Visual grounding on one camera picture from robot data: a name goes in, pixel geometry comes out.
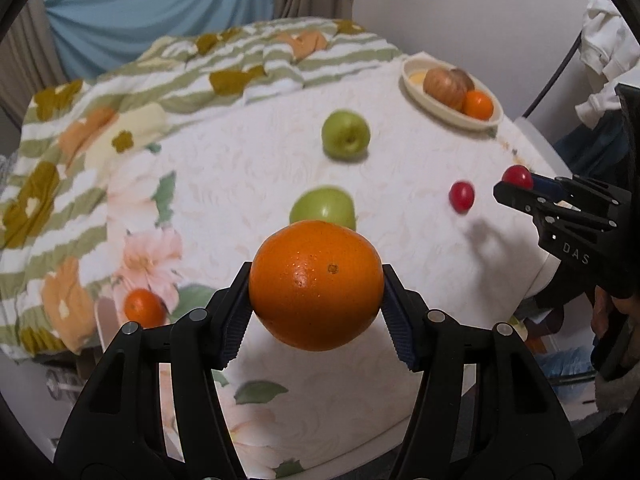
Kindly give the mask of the green apple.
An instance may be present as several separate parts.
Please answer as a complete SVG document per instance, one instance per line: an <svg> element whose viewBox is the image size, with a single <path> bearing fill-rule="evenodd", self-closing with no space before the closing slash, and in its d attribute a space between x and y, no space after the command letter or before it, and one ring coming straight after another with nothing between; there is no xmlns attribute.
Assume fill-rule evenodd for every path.
<svg viewBox="0 0 640 480"><path fill-rule="evenodd" d="M338 160L362 159L371 140L366 120L352 110L336 110L321 128L323 151Z"/></svg>
<svg viewBox="0 0 640 480"><path fill-rule="evenodd" d="M299 196L294 203L288 222L321 220L355 231L355 203L346 191L336 186L319 186Z"/></svg>

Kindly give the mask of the small mandarin on table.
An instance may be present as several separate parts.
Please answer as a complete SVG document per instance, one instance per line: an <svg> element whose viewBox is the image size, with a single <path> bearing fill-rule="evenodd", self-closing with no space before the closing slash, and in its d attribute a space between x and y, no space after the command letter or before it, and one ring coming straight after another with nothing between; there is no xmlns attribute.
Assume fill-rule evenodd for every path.
<svg viewBox="0 0 640 480"><path fill-rule="evenodd" d="M166 310L159 296L149 289L137 288L124 301L124 315L130 322L143 328L162 326L166 321Z"/></svg>

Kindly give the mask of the red cherry tomato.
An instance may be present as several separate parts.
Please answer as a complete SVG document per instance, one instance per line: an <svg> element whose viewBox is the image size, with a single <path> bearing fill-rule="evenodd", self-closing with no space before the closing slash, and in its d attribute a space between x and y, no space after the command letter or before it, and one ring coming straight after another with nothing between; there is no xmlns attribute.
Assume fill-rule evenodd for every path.
<svg viewBox="0 0 640 480"><path fill-rule="evenodd" d="M506 168L506 171L502 175L502 180L518 188L525 188L526 190L532 190L534 188L532 174L522 165L513 165Z"/></svg>
<svg viewBox="0 0 640 480"><path fill-rule="evenodd" d="M448 200L455 212L466 214L474 205L474 186L468 181L454 182L449 190Z"/></svg>

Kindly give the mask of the green striped floral duvet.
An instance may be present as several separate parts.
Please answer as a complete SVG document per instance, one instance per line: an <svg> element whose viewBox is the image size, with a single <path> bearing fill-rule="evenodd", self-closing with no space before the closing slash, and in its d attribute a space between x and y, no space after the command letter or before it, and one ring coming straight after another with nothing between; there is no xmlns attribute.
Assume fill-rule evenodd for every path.
<svg viewBox="0 0 640 480"><path fill-rule="evenodd" d="M210 288L172 226L179 175L167 138L237 107L398 58L347 20L285 18L163 36L93 80L34 95L1 178L1 350L15 361L96 344L96 300L134 289L170 316Z"/></svg>

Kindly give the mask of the small mandarin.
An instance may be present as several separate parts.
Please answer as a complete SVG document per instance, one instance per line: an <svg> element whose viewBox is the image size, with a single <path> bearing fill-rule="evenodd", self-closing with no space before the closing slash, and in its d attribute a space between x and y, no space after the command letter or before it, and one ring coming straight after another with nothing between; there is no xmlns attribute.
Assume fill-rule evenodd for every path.
<svg viewBox="0 0 640 480"><path fill-rule="evenodd" d="M487 122L494 114L494 110L494 102L485 92L469 90L465 93L462 113L466 116Z"/></svg>
<svg viewBox="0 0 640 480"><path fill-rule="evenodd" d="M143 328L162 326L166 321L166 310L159 296L149 289L137 288L124 301L124 315L130 322Z"/></svg>

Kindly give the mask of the cream yellow plate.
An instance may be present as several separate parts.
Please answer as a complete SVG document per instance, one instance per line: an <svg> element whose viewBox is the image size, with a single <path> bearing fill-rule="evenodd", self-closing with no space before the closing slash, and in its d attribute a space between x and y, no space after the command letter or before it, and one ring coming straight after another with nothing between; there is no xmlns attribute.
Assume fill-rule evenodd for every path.
<svg viewBox="0 0 640 480"><path fill-rule="evenodd" d="M410 98L447 125L484 131L497 128L504 118L486 84L462 68L420 53L406 58L400 72Z"/></svg>

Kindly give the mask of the green apple near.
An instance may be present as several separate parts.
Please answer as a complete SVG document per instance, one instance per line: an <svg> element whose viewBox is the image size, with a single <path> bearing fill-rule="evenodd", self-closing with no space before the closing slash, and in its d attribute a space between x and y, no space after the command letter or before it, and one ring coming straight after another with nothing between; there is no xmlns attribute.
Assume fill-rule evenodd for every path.
<svg viewBox="0 0 640 480"><path fill-rule="evenodd" d="M294 203L288 222L321 220L355 231L355 203L346 191L336 186L319 186L299 196Z"/></svg>

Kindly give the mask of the white clothes hanging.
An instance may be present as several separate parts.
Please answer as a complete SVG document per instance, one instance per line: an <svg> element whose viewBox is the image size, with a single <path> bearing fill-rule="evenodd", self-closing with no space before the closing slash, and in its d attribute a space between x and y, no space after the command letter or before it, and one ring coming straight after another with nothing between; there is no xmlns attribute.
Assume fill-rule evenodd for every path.
<svg viewBox="0 0 640 480"><path fill-rule="evenodd" d="M610 0L589 0L582 16L579 58L592 93L575 110L593 129L606 112L622 108L615 91L618 84L639 87L639 41Z"/></svg>

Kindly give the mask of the brown kiwi fruit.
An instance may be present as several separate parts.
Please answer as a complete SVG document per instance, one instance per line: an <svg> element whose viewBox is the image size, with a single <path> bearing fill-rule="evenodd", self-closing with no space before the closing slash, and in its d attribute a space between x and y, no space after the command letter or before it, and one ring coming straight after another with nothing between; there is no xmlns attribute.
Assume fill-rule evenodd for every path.
<svg viewBox="0 0 640 480"><path fill-rule="evenodd" d="M471 76L461 68L452 68L450 70L450 74L455 76L458 81L461 82L462 86L465 88L465 91L472 91L475 89L475 84Z"/></svg>

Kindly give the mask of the green apple far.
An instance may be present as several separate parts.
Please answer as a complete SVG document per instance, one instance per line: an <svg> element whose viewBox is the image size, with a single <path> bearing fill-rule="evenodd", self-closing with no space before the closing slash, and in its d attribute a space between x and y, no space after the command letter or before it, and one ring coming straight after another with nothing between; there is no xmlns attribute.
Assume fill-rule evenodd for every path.
<svg viewBox="0 0 640 480"><path fill-rule="evenodd" d="M321 128L323 151L338 160L362 159L371 140L366 120L352 110L336 110Z"/></svg>

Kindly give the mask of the large orange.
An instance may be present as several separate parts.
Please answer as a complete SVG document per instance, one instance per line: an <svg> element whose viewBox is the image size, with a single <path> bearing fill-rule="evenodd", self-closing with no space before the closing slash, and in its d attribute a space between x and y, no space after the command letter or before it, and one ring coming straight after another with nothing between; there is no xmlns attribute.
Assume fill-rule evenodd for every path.
<svg viewBox="0 0 640 480"><path fill-rule="evenodd" d="M329 351L362 334L378 316L383 265L353 230L320 220L280 229L259 247L248 277L253 310L277 340Z"/></svg>

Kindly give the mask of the left beige curtain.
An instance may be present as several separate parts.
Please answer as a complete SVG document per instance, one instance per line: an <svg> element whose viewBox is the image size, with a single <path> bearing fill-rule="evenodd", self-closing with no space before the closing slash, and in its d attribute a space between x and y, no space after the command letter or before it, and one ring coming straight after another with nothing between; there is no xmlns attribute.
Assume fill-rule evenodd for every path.
<svg viewBox="0 0 640 480"><path fill-rule="evenodd" d="M44 0L28 0L1 40L1 107L20 126L36 93L67 81Z"/></svg>

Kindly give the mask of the white floral tablecloth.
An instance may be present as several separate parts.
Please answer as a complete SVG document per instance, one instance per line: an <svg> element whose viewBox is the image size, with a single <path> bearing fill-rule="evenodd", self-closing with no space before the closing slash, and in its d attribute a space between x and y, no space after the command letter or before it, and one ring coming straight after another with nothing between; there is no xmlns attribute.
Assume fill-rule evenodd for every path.
<svg viewBox="0 0 640 480"><path fill-rule="evenodd" d="M353 226L459 320L503 321L558 267L530 221L492 199L514 164L549 168L517 122L464 132L424 113L396 62L190 125L113 170L100 335L114 336L136 289L171 318L204 306L265 238L308 219ZM320 352L253 320L215 380L241 464L259 479L321 478L392 448L420 382L382 320Z"/></svg>

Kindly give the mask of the blue cloth over window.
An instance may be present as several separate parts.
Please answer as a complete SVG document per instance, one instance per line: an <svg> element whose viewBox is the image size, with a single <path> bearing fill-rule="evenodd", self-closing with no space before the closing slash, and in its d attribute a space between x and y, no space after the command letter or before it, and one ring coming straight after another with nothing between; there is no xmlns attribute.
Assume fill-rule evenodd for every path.
<svg viewBox="0 0 640 480"><path fill-rule="evenodd" d="M200 36L273 18L273 0L46 0L44 7L70 79L114 70L163 36Z"/></svg>

